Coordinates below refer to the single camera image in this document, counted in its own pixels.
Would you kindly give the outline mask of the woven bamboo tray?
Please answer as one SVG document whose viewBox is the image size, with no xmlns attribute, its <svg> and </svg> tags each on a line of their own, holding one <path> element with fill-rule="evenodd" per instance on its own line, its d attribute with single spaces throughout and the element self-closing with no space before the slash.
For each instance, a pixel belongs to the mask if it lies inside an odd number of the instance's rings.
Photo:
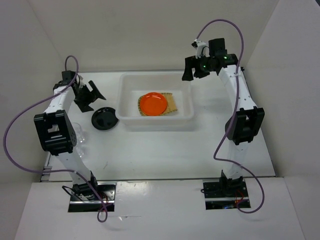
<svg viewBox="0 0 320 240">
<path fill-rule="evenodd" d="M 165 116 L 165 115 L 168 115 L 170 113 L 173 113 L 173 112 L 176 112 L 178 110 L 177 108 L 177 105 L 176 105 L 176 102 L 175 102 L 175 99 L 173 97 L 173 94 L 171 92 L 159 92 L 161 94 L 163 94 L 167 100 L 167 108 L 165 110 L 164 113 L 162 113 L 161 115 L 159 116 Z M 140 102 L 140 99 L 141 99 L 142 96 L 139 97 L 138 101 L 137 101 L 137 107 L 138 107 L 138 111 L 140 113 L 141 116 L 144 116 L 144 117 L 151 117 L 151 116 L 145 116 L 141 113 L 140 111 L 140 107 L 139 107 L 139 102 Z"/>
</svg>

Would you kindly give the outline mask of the orange plastic plate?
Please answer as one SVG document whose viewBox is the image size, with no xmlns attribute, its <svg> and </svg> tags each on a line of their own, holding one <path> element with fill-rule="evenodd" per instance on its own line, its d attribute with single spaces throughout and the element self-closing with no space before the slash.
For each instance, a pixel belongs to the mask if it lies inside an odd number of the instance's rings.
<svg viewBox="0 0 320 240">
<path fill-rule="evenodd" d="M 155 117 L 165 112 L 168 101 L 165 96 L 159 92 L 149 92 L 140 98 L 138 106 L 144 116 Z"/>
</svg>

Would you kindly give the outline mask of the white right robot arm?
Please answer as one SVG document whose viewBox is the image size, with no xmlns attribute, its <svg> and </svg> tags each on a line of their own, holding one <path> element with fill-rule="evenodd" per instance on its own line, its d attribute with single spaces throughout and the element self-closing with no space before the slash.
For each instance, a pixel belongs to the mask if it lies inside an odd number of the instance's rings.
<svg viewBox="0 0 320 240">
<path fill-rule="evenodd" d="M 196 39 L 191 45 L 196 52 L 194 56 L 185 58 L 182 80 L 201 79 L 215 72 L 227 91 L 233 110 L 224 127 L 225 138 L 230 142 L 227 160 L 232 167 L 227 174 L 221 173 L 216 188 L 205 188 L 204 194 L 232 197 L 244 185 L 242 165 L 249 144 L 260 130 L 265 111 L 252 100 L 239 60 L 235 54 L 227 52 L 224 38 L 208 43 Z"/>
</svg>

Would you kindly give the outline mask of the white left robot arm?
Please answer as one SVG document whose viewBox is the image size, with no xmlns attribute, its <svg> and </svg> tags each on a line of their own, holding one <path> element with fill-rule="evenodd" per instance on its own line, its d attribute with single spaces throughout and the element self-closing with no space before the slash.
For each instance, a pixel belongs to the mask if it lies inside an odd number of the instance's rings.
<svg viewBox="0 0 320 240">
<path fill-rule="evenodd" d="M 55 97 L 48 108 L 33 118 L 35 128 L 42 149 L 56 156 L 69 170 L 73 194 L 80 200 L 97 200 L 100 188 L 92 171 L 85 166 L 77 152 L 77 135 L 68 111 L 71 103 L 75 102 L 81 112 L 90 112 L 93 110 L 91 103 L 106 98 L 91 80 L 88 83 L 92 90 L 89 90 L 76 72 L 65 70 L 61 75 L 62 80 L 53 87 Z"/>
</svg>

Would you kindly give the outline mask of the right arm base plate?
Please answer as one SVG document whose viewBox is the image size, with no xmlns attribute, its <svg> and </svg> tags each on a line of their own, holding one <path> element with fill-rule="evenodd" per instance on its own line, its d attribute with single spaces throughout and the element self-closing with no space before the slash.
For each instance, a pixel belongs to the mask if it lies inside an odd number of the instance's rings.
<svg viewBox="0 0 320 240">
<path fill-rule="evenodd" d="M 222 186 L 218 179 L 204 180 L 200 192 L 204 196 L 206 210 L 250 209 L 251 203 L 244 180 L 233 181 L 230 186 Z"/>
</svg>

